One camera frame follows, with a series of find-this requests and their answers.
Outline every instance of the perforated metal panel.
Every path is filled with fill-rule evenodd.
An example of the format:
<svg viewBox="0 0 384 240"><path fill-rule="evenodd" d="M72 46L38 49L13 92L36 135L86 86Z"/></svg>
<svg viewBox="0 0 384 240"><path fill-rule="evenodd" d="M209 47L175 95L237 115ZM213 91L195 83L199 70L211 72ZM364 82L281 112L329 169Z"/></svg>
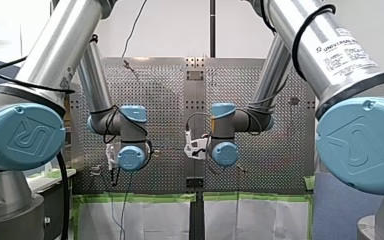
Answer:
<svg viewBox="0 0 384 240"><path fill-rule="evenodd" d="M262 65L260 60L207 61L207 108L211 109L216 102L245 107L253 95ZM303 176L313 172L313 101L314 95L307 84L291 71L278 98L273 129L260 136L237 133L239 167L221 169L214 162L207 162L205 190L304 191Z"/></svg>
<svg viewBox="0 0 384 240"><path fill-rule="evenodd" d="M114 104L118 106L139 104L147 108L149 139L161 153L148 166L135 173L131 190L135 192L185 192L183 161L183 79L184 59L159 59L140 61L127 59L134 72L123 67L120 59L103 61L105 75ZM83 159L79 175L75 178L74 191L91 193L125 190L130 174L121 171L119 184L110 187L110 173L105 156L102 136L86 128L89 111L86 100L79 91L79 115L74 121L79 126L79 147Z"/></svg>
<svg viewBox="0 0 384 240"><path fill-rule="evenodd" d="M194 100L205 103L206 109L211 109L211 104L215 102L234 102L245 106L257 84L263 60L205 59L205 68L200 71L204 71L206 87L203 87L202 81L197 81L195 89L190 87L194 85L185 76L185 59L127 61L134 73L125 68L120 59L103 61L112 98L117 105L140 104L148 109L150 140L156 149L161 150L158 158L135 173L131 191L185 192L185 172L193 172L193 176L198 177L203 173L205 191L305 191L303 177L313 174L314 95L295 72L290 74L288 84L279 97L274 129L258 137L237 134L240 150L238 165L243 171L237 168L223 170L211 161L202 165L190 164L193 160L185 159L184 121L187 116L184 114L186 110L191 110L190 106L186 109L185 95L195 96ZM120 173L119 185L116 188L110 186L105 145L102 136L89 133L86 128L89 111L81 87L77 86L78 92L71 99L72 158L79 170L74 181L74 192L126 190L130 175L124 172ZM299 99L298 105L291 105L291 98ZM204 130L200 127L204 124L198 124L201 122L198 119L195 118L193 125L196 129L192 129L196 133L194 136Z"/></svg>

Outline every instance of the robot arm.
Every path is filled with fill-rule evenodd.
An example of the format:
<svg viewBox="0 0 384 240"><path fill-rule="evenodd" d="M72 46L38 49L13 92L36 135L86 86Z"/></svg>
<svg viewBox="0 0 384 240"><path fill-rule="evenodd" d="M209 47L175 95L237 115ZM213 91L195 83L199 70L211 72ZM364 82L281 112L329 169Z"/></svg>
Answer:
<svg viewBox="0 0 384 240"><path fill-rule="evenodd" d="M316 144L321 160L349 186L384 195L384 97L359 97L382 88L384 70L336 23L333 5L248 1L277 33L245 111L231 103L213 105L209 155L219 165L231 166L238 158L235 132L270 129L276 101L271 97L281 89L292 62L320 102ZM265 98L270 100L261 103Z"/></svg>
<svg viewBox="0 0 384 240"><path fill-rule="evenodd" d="M29 170L51 161L64 145L64 92L79 65L91 116L90 129L121 136L118 165L143 167L152 152L146 140L146 109L114 107L93 31L115 1L61 1L16 76L21 84L0 85L0 170Z"/></svg>
<svg viewBox="0 0 384 240"><path fill-rule="evenodd" d="M97 36L94 35L78 69L91 114L87 124L93 133L104 135L104 141L106 135L120 135L121 150L114 159L115 163L124 171L138 171L149 161L153 151L151 142L146 139L146 109L143 106L118 108L113 105L101 66L97 41Z"/></svg>

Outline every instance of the ur logo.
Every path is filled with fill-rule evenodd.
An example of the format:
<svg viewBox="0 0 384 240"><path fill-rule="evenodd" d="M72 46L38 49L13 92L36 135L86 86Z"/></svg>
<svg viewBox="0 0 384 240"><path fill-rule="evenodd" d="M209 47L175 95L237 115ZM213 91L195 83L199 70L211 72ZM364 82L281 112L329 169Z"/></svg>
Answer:
<svg viewBox="0 0 384 240"><path fill-rule="evenodd" d="M8 148L28 155L41 157L44 155L55 134L55 128L31 118L20 121Z"/></svg>
<svg viewBox="0 0 384 240"><path fill-rule="evenodd" d="M327 136L331 151L350 174L384 164L384 141L372 129L366 117L359 117Z"/></svg>

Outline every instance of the blue joint cap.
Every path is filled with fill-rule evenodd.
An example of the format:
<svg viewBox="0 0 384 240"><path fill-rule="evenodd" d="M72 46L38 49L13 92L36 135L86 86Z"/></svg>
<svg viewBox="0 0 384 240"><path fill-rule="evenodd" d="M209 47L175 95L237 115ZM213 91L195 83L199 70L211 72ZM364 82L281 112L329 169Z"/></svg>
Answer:
<svg viewBox="0 0 384 240"><path fill-rule="evenodd" d="M89 116L87 118L86 127L87 127L87 130L89 130L89 132L97 134L95 129L93 129L92 127L92 116Z"/></svg>
<svg viewBox="0 0 384 240"><path fill-rule="evenodd" d="M139 105L127 105L120 107L121 113L130 120L138 123L146 123L146 108Z"/></svg>
<svg viewBox="0 0 384 240"><path fill-rule="evenodd" d="M319 121L316 146L343 183L384 195L384 98L352 98L331 107Z"/></svg>
<svg viewBox="0 0 384 240"><path fill-rule="evenodd" d="M211 115L213 118L222 118L235 113L236 105L234 103L214 103L211 106Z"/></svg>
<svg viewBox="0 0 384 240"><path fill-rule="evenodd" d="M64 142L63 120L51 108L22 103L0 109L0 170L38 168L51 161Z"/></svg>
<svg viewBox="0 0 384 240"><path fill-rule="evenodd" d="M212 157L218 165L230 167L238 161L238 146L231 142L217 144L213 149Z"/></svg>
<svg viewBox="0 0 384 240"><path fill-rule="evenodd" d="M126 172L138 171L145 162L145 153L135 146L127 146L118 153L118 166Z"/></svg>

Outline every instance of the white wall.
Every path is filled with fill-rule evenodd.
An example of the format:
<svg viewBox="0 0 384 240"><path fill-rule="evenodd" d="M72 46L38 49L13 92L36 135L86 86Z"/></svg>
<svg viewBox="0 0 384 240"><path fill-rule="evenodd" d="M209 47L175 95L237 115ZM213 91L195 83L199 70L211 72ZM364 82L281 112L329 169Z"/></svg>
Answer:
<svg viewBox="0 0 384 240"><path fill-rule="evenodd" d="M384 0L328 0L338 21L351 31L370 56L384 67Z"/></svg>
<svg viewBox="0 0 384 240"><path fill-rule="evenodd" d="M0 0L0 60L27 55L49 15L48 0Z"/></svg>
<svg viewBox="0 0 384 240"><path fill-rule="evenodd" d="M384 67L384 0L328 0L337 18ZM102 55L120 57L142 1L118 2L97 33ZM272 34L240 0L217 1L217 57L265 58ZM209 55L208 0L149 0L126 56Z"/></svg>
<svg viewBox="0 0 384 240"><path fill-rule="evenodd" d="M120 57L141 0L123 0L97 33L101 54ZM126 56L185 57L210 53L209 0L149 0ZM272 34L248 2L217 1L217 57L264 58Z"/></svg>
<svg viewBox="0 0 384 240"><path fill-rule="evenodd" d="M384 67L384 0L327 0ZM120 57L142 0L119 0L97 33L104 57ZM49 17L48 0L0 0L0 60L28 54ZM209 0L149 0L126 56L209 55ZM217 1L217 57L265 58L272 35L250 4Z"/></svg>

